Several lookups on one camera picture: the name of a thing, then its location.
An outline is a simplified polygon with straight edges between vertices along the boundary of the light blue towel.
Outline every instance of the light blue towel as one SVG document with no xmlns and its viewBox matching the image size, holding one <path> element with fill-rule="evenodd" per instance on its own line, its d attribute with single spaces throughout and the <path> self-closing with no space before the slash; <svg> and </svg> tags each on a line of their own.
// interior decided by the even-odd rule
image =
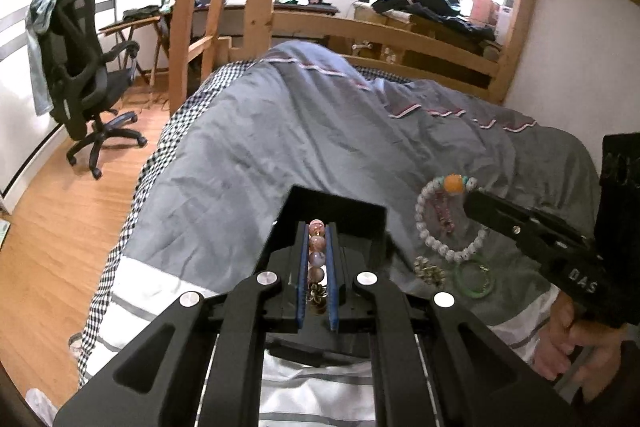
<svg viewBox="0 0 640 427">
<path fill-rule="evenodd" d="M 29 55 L 33 105 L 37 116 L 47 114 L 53 109 L 53 101 L 42 67 L 42 52 L 38 36 L 44 35 L 48 31 L 51 15 L 57 2 L 58 0 L 32 0 L 24 19 L 27 28 L 27 54 Z"/>
</svg>

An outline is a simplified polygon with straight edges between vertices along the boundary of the black mesh chair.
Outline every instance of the black mesh chair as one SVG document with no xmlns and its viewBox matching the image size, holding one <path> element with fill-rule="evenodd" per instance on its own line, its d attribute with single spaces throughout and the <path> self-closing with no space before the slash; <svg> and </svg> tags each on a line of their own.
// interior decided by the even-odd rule
<svg viewBox="0 0 640 427">
<path fill-rule="evenodd" d="M 75 165 L 76 153 L 93 144 L 89 168 L 97 180 L 102 176 L 97 164 L 105 140 L 114 136 L 131 138 L 138 142 L 138 146 L 144 147 L 146 138 L 138 131 L 121 128 L 138 120 L 133 111 L 116 116 L 107 123 L 100 119 L 102 112 L 118 114 L 113 105 L 133 83 L 140 46 L 135 41 L 121 42 L 104 53 L 95 32 L 94 17 L 94 0 L 58 0 L 49 31 L 38 40 L 53 101 L 50 115 L 64 124 L 69 136 L 77 142 L 66 153 L 66 159 Z M 122 52 L 127 53 L 125 65 L 129 57 L 132 59 L 130 67 L 107 71 L 106 64 Z M 93 125 L 90 134 L 87 134 L 88 122 Z"/>
</svg>

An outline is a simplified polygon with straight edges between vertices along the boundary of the book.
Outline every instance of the book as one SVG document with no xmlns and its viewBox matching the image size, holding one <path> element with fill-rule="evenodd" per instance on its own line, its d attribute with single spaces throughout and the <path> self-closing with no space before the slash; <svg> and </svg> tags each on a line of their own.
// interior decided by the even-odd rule
<svg viewBox="0 0 640 427">
<path fill-rule="evenodd" d="M 6 233 L 9 232 L 10 225 L 11 223 L 9 223 L 9 221 L 0 219 L 0 248 L 2 248 L 2 243 L 4 243 L 4 238 L 6 237 Z"/>
</svg>

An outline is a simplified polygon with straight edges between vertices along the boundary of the white plastic bag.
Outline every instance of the white plastic bag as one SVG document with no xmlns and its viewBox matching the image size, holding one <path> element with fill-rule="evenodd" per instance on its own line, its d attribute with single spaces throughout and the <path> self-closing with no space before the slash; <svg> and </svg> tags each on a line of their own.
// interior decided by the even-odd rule
<svg viewBox="0 0 640 427">
<path fill-rule="evenodd" d="M 33 412 L 38 415 L 38 418 L 49 427 L 52 427 L 53 419 L 56 417 L 58 409 L 53 407 L 47 395 L 39 389 L 30 389 L 27 391 L 27 394 L 24 395 L 24 399 L 29 404 L 29 407 L 33 409 Z"/>
</svg>

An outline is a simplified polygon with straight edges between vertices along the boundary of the gray bedsheet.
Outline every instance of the gray bedsheet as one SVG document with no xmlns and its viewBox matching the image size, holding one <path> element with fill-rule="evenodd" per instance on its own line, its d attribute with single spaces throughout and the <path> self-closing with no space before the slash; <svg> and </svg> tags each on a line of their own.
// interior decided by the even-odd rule
<svg viewBox="0 0 640 427">
<path fill-rule="evenodd" d="M 451 172 L 593 230 L 598 179 L 574 136 L 436 82 L 368 82 L 324 48 L 286 42 L 192 125 L 149 194 L 124 255 L 229 291 L 254 269 L 284 196 L 298 184 L 386 206 L 388 231 L 401 250 L 390 276 L 427 296 L 433 289 L 412 274 L 416 255 L 429 255 L 449 273 L 452 265 L 421 244 L 415 198 L 427 181 Z M 460 202 L 452 213 L 449 246 L 461 248 L 478 226 Z M 434 217 L 429 228 L 438 229 Z M 514 317 L 549 288 L 535 263 L 495 232 L 482 256 L 497 281 L 488 297 L 468 299 L 447 284 L 488 325 Z"/>
</svg>

